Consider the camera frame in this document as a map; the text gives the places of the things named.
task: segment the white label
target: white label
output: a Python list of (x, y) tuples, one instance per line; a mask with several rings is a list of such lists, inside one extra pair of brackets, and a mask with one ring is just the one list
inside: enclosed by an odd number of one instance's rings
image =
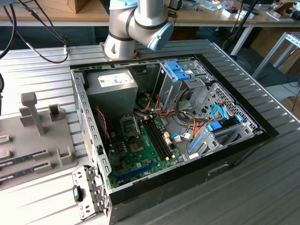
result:
[(199, 156), (199, 154), (196, 152), (196, 153), (194, 153), (194, 154), (192, 154), (192, 155), (190, 155), (188, 157), (189, 157), (189, 159), (193, 159), (193, 158), (196, 158), (198, 156)]
[(186, 70), (185, 73), (186, 74), (192, 74), (193, 72), (191, 70)]
[(187, 139), (189, 139), (190, 136), (191, 136), (191, 134), (189, 134), (189, 133), (186, 133), (186, 134), (184, 135), (184, 137), (187, 138)]
[(3, 163), (3, 164), (0, 164), (0, 167), (3, 167), (3, 166), (5, 166), (5, 165), (10, 165), (10, 164), (12, 164), (12, 163), (13, 163), (12, 161), (7, 162), (7, 163)]
[(4, 180), (12, 179), (12, 178), (14, 178), (14, 176), (5, 177), (5, 178), (0, 179), (0, 182), (4, 181)]
[(132, 82), (130, 77), (125, 73), (99, 76), (98, 80), (102, 88), (127, 84)]

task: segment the gray robot arm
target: gray robot arm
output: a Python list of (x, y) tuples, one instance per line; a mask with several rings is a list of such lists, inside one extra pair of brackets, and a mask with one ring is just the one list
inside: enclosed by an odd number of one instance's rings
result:
[(173, 24), (163, 0), (111, 0), (109, 35), (105, 54), (113, 60), (128, 60), (136, 56), (138, 41), (157, 51), (171, 37)]

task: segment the green motherboard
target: green motherboard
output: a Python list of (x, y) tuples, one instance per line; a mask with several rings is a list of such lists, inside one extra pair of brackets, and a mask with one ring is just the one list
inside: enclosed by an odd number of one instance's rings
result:
[[(160, 118), (153, 119), (159, 135), (163, 137), (165, 126)], [(125, 141), (121, 129), (111, 134), (109, 161), (112, 172), (108, 176), (112, 188), (135, 181), (184, 161), (175, 145), (168, 145), (172, 156), (161, 158), (141, 120), (138, 121), (140, 136)], [(134, 130), (134, 124), (126, 125), (126, 130)]]

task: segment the metal table surface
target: metal table surface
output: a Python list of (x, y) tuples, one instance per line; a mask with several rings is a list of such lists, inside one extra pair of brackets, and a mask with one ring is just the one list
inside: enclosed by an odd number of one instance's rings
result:
[[(120, 224), (300, 224), (300, 122), (208, 40), (172, 41), (159, 52), (142, 45), (138, 47), (142, 57), (174, 52), (202, 53), (280, 135), (234, 169)], [(52, 60), (63, 58), (62, 48), (40, 51)], [(69, 59), (61, 65), (45, 62), (29, 50), (10, 51), (0, 60), (0, 72), (6, 85), (2, 117), (18, 115), (23, 92), (36, 92), (39, 110), (59, 103), (67, 112), (79, 159), (77, 167), (80, 167), (89, 161), (75, 112), (68, 66), (105, 59), (98, 46), (72, 47), (70, 51)], [(1, 191), (1, 223), (81, 223), (72, 194), (71, 172), (77, 167)], [(106, 224), (106, 220), (99, 215), (83, 224), (101, 225)]]

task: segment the wooden desk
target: wooden desk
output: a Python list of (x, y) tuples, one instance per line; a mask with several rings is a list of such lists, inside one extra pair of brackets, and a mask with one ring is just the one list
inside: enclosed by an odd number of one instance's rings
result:
[[(29, 6), (36, 8), (34, 3), (29, 3)], [(237, 8), (240, 8), (240, 3), (236, 3)], [(63, 12), (57, 9), (44, 7), (45, 12), (49, 15), (55, 26), (108, 26), (109, 15), (101, 4), (100, 0), (91, 0), (82, 10), (77, 14)], [(49, 23), (46, 18), (41, 14), (40, 10), (35, 9), (39, 16)], [(18, 26), (42, 26), (41, 23), (36, 21), (27, 11), (15, 8)], [(234, 47), (231, 55), (236, 55), (251, 30), (254, 27), (300, 27), (300, 22), (277, 22), (275, 19), (266, 15), (266, 10), (260, 9), (260, 14), (255, 15), (253, 19), (248, 19), (244, 24), (245, 30)], [(214, 12), (198, 6), (198, 11), (177, 11), (177, 19), (175, 26), (185, 27), (233, 27), (236, 19), (226, 18), (221, 14), (220, 10)], [(0, 8), (0, 26), (11, 26), (4, 10)]]
[[(37, 8), (35, 3), (28, 3), (28, 6), (34, 9), (43, 21), (47, 22), (47, 19)], [(14, 8), (18, 26), (42, 26), (42, 24), (36, 21), (27, 11), (16, 7)], [(55, 26), (108, 26), (109, 22), (109, 15), (100, 0), (91, 0), (77, 14), (48, 7), (43, 7), (43, 9)], [(0, 26), (11, 26), (3, 8), (0, 8)]]

